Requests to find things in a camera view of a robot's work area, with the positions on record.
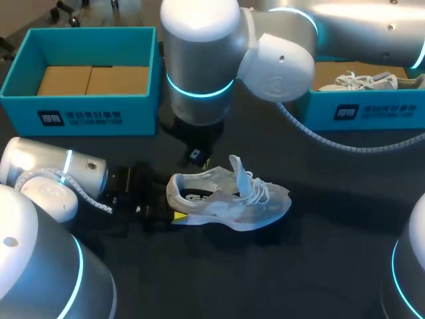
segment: shoe tongue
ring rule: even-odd
[[[374,90],[397,90],[398,88],[397,77],[390,72],[377,74],[373,80]]]
[[[384,78],[386,78],[386,77],[388,77],[388,76],[390,76],[390,75],[392,75],[390,72],[383,72],[383,73],[380,73],[380,74],[377,74],[377,75],[375,75],[375,76],[373,76],[373,80],[376,82],[376,81],[379,81],[379,80],[382,80],[382,79],[384,79]]]
[[[250,177],[246,174],[240,158],[235,155],[230,155],[228,158],[232,164],[234,172],[236,173],[236,186],[238,187],[240,196],[249,197],[252,192],[252,184]]]

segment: shoelace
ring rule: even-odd
[[[246,205],[249,204],[267,204],[270,200],[270,193],[268,191],[268,187],[265,181],[262,181],[260,178],[252,178],[254,174],[252,172],[247,171],[246,174],[249,176],[249,180],[252,184],[251,195],[248,198],[244,198],[246,200]],[[266,200],[261,201],[263,196],[266,196]]]
[[[340,75],[335,79],[335,84],[345,86],[364,86],[373,89],[373,77],[372,76],[355,76],[354,72],[348,71],[351,75]]]

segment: white cable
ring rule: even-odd
[[[37,170],[33,170],[33,171],[26,171],[21,176],[19,176],[19,178],[18,178],[18,180],[15,184],[15,189],[17,191],[21,191],[21,188],[24,186],[24,184],[26,182],[28,182],[30,179],[37,177],[37,176],[45,176],[45,177],[49,177],[49,178],[52,178],[52,176],[54,176],[55,179],[58,179],[58,178],[61,177],[60,180],[62,181],[64,179],[65,181],[67,181],[68,182],[67,184],[72,186],[75,189],[75,191],[77,192],[77,194],[79,194],[87,203],[91,204],[92,206],[94,206],[98,209],[105,211],[106,213],[112,214],[112,208],[111,207],[104,205],[104,204],[101,204],[101,203],[98,203],[97,201],[92,199],[80,187],[80,185],[76,182],[75,179],[73,179],[68,174],[65,174],[60,169],[42,168],[42,169],[37,169]]]
[[[340,143],[332,142],[331,140],[328,140],[327,138],[324,138],[323,136],[320,136],[319,134],[316,134],[315,132],[311,131],[309,128],[306,128],[305,125],[303,125],[299,120],[294,118],[292,114],[286,110],[285,106],[282,103],[277,103],[278,108],[282,111],[282,113],[291,121],[295,126],[297,126],[302,132],[306,133],[308,136],[311,136],[315,140],[331,146],[332,148],[337,148],[339,150],[348,151],[348,152],[354,152],[354,153],[381,153],[381,152],[389,152],[394,150],[401,150],[402,148],[405,148],[407,146],[411,146],[413,144],[416,144],[418,142],[421,142],[422,140],[425,140],[425,133],[419,134],[415,136],[414,138],[410,138],[408,140],[405,140],[403,142],[387,145],[387,146],[379,146],[375,148],[355,148],[351,146],[346,146]]]

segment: yellow tag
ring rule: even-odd
[[[179,213],[178,211],[175,211],[175,212],[174,212],[174,220],[173,220],[173,223],[174,223],[175,221],[181,221],[182,219],[185,219],[185,218],[187,218],[187,215],[186,215],[186,214]]]
[[[204,166],[202,167],[202,169],[207,169],[208,165],[210,165],[210,159],[207,159],[207,162],[204,164]]]

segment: brown cardboard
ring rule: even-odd
[[[338,76],[347,74],[348,70],[355,72],[354,62],[317,62],[313,90],[317,91],[322,86],[333,84]]]
[[[398,78],[407,78],[406,71],[397,66],[373,65],[356,62],[356,75],[374,76],[384,72],[390,72]]]
[[[91,66],[48,66],[37,95],[85,95]]]
[[[148,82],[149,67],[146,66],[94,67],[86,94],[146,94]]]

